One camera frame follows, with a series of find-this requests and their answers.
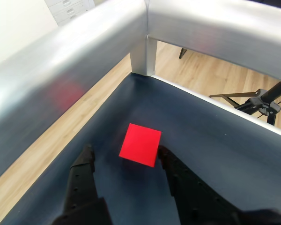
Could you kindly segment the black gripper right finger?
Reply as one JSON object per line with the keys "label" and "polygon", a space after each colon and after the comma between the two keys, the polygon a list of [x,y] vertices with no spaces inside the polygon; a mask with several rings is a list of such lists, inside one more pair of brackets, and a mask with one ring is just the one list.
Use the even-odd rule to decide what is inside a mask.
{"label": "black gripper right finger", "polygon": [[165,170],[182,225],[237,225],[240,210],[215,192],[169,149],[160,145]]}

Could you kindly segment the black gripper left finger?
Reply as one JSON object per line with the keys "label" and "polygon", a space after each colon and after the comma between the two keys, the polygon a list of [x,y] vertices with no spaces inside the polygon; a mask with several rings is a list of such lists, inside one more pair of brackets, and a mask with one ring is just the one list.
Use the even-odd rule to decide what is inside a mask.
{"label": "black gripper left finger", "polygon": [[70,168],[63,212],[54,225],[112,224],[105,199],[98,197],[94,172],[95,153],[86,145]]}

